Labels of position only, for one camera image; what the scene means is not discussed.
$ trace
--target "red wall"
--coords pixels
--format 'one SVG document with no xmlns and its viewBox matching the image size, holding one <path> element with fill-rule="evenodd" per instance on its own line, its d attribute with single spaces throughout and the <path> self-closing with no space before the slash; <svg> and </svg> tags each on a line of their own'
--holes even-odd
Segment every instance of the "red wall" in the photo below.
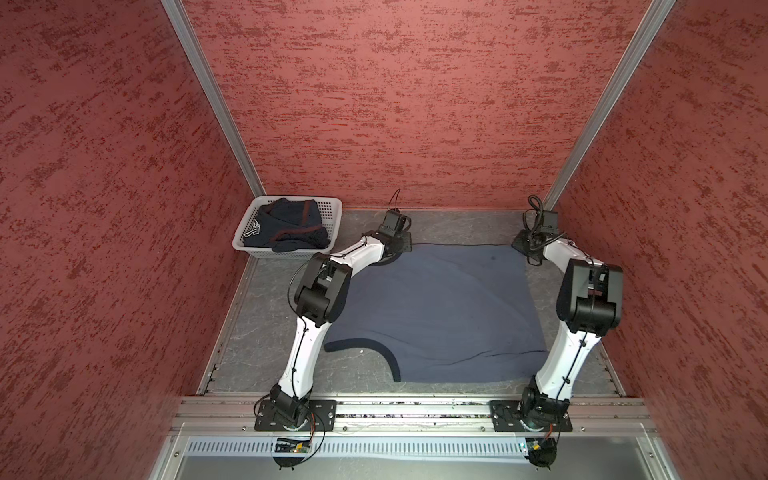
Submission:
<svg viewBox="0 0 768 480">
<path fill-rule="evenodd" d="M 648 0 L 187 0 L 266 190 L 527 207 Z"/>
<path fill-rule="evenodd" d="M 251 198 L 160 2 L 3 2 L 0 148 L 0 478 L 144 480 Z"/>
<path fill-rule="evenodd" d="M 678 0 L 558 205 L 683 477 L 768 478 L 768 3 Z"/>
</svg>

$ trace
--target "white plastic basket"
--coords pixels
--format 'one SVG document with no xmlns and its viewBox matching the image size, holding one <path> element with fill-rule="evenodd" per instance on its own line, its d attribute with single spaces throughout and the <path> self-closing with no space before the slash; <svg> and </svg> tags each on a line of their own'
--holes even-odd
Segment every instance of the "white plastic basket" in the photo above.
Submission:
<svg viewBox="0 0 768 480">
<path fill-rule="evenodd" d="M 328 230 L 328 238 L 331 243 L 328 244 L 328 248 L 322 250 L 311 250 L 306 248 L 299 248 L 293 252 L 273 252 L 271 248 L 257 248 L 246 247 L 243 244 L 243 232 L 249 230 L 256 223 L 256 215 L 259 212 L 259 207 L 266 204 L 271 204 L 275 200 L 280 198 L 286 198 L 291 201 L 303 201 L 314 200 L 317 202 L 317 206 L 320 208 L 320 216 L 323 219 L 323 226 Z M 339 236 L 339 222 L 341 221 L 341 200 L 331 197 L 286 197 L 285 195 L 264 195 L 262 197 L 256 197 L 253 202 L 250 203 L 250 207 L 246 210 L 243 219 L 240 221 L 240 225 L 237 226 L 235 231 L 235 237 L 232 239 L 232 247 L 235 250 L 242 252 L 248 252 L 252 257 L 256 258 L 284 258 L 293 260 L 309 260 L 315 253 L 329 253 L 333 248 L 333 244 L 336 243 L 336 237 Z"/>
</svg>

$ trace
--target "metal corner post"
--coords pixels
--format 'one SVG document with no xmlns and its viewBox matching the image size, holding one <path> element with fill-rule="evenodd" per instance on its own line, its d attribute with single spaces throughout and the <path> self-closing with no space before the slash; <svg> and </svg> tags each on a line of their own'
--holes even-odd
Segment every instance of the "metal corner post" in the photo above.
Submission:
<svg viewBox="0 0 768 480">
<path fill-rule="evenodd" d="M 560 196 L 565 191 L 568 181 L 578 168 L 590 145 L 592 145 L 592 141 L 603 126 L 608 114 L 611 113 L 614 105 L 616 105 L 621 92 L 624 91 L 624 87 L 627 86 L 630 78 L 632 78 L 632 74 L 640 64 L 640 60 L 643 59 L 643 55 L 645 55 L 648 47 L 650 47 L 650 43 L 659 32 L 659 28 L 661 28 L 674 3 L 675 0 L 651 0 L 648 10 L 645 12 L 643 19 L 640 20 L 640 24 L 637 26 L 637 30 L 632 36 L 629 45 L 627 45 L 627 49 L 621 56 L 616 70 L 614 70 L 611 79 L 606 84 L 598 104 L 595 105 L 592 115 L 584 125 L 584 129 L 581 131 L 573 149 L 571 149 L 571 153 L 565 160 L 563 168 L 550 187 L 547 197 L 544 199 L 544 209 L 552 210 L 558 200 L 560 200 Z"/>
<path fill-rule="evenodd" d="M 170 19 L 170 23 L 174 26 L 174 30 L 181 42 L 181 46 L 184 48 L 184 52 L 187 54 L 187 58 L 189 58 L 189 61 L 192 64 L 192 69 L 197 75 L 197 79 L 200 81 L 200 85 L 203 87 L 206 97 L 208 97 L 210 106 L 214 110 L 219 125 L 221 125 L 221 130 L 224 132 L 224 136 L 227 137 L 227 141 L 230 143 L 230 147 L 237 159 L 237 163 L 240 164 L 240 169 L 243 171 L 248 186 L 255 197 L 264 195 L 264 186 L 261 184 L 259 175 L 256 172 L 256 168 L 253 166 L 253 162 L 251 161 L 248 150 L 243 142 L 243 138 L 237 130 L 237 126 L 227 107 L 224 96 L 221 94 L 219 85 L 216 83 L 214 73 L 210 70 L 210 66 L 205 58 L 200 42 L 197 41 L 197 36 L 194 34 L 194 29 L 190 23 L 187 11 L 181 4 L 181 0 L 161 0 L 161 2 Z"/>
</svg>

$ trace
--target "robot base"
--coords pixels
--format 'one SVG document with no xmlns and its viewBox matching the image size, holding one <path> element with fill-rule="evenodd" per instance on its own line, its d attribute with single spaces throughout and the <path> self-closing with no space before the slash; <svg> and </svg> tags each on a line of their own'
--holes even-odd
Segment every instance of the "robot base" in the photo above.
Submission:
<svg viewBox="0 0 768 480">
<path fill-rule="evenodd" d="M 310 400 L 309 402 L 310 411 L 315 414 L 315 430 L 321 432 L 324 424 L 325 431 L 331 432 L 336 421 L 336 400 Z M 308 415 L 307 418 L 311 421 L 312 416 Z M 291 425 L 285 426 L 285 421 L 277 413 L 275 405 L 272 402 L 262 402 L 253 429 L 257 432 L 308 432 L 310 422 L 304 422 L 298 429 Z"/>
<path fill-rule="evenodd" d="M 523 426 L 523 415 L 520 413 L 520 402 L 518 400 L 512 401 L 500 401 L 492 400 L 488 402 L 491 407 L 491 420 L 493 421 L 493 429 L 495 432 L 522 432 L 522 433 L 536 433 L 541 432 L 546 434 L 548 429 L 531 430 Z M 571 424 L 571 419 L 568 418 L 568 414 L 560 415 L 552 423 L 553 432 L 573 432 L 574 427 Z"/>
</svg>

